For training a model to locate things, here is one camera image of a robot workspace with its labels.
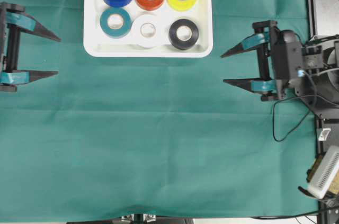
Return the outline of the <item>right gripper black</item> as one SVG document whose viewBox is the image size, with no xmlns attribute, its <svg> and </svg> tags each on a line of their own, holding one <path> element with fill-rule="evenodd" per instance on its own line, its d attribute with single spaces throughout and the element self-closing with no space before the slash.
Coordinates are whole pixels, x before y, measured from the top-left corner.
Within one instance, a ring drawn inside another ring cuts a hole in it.
<svg viewBox="0 0 339 224">
<path fill-rule="evenodd" d="M 252 25 L 254 34 L 226 51 L 221 58 L 256 50 L 259 78 L 224 79 L 231 86 L 242 88 L 252 93 L 261 94 L 262 101 L 281 101 L 285 97 L 284 89 L 278 91 L 275 79 L 270 75 L 269 57 L 273 54 L 273 43 L 276 40 L 278 23 L 274 20 L 256 22 Z"/>
</svg>

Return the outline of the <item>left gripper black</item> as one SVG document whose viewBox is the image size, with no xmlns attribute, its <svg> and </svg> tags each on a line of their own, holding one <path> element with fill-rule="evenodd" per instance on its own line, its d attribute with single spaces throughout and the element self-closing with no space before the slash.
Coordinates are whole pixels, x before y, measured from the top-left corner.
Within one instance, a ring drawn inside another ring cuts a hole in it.
<svg viewBox="0 0 339 224">
<path fill-rule="evenodd" d="M 17 70 L 21 31 L 60 42 L 61 38 L 48 30 L 24 7 L 1 2 L 1 84 L 28 84 L 58 74 L 57 71 Z"/>
</svg>

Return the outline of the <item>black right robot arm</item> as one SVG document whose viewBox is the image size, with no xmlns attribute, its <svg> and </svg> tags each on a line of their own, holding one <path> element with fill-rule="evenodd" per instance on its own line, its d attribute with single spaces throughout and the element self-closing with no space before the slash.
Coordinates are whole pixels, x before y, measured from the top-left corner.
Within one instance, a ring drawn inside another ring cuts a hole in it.
<svg viewBox="0 0 339 224">
<path fill-rule="evenodd" d="M 280 30 L 277 21 L 252 24 L 254 34 L 222 57 L 256 51 L 259 76 L 225 79 L 224 83 L 259 94 L 261 100 L 286 100 L 293 90 L 319 119 L 338 119 L 338 35 L 302 43 L 292 30 Z"/>
</svg>

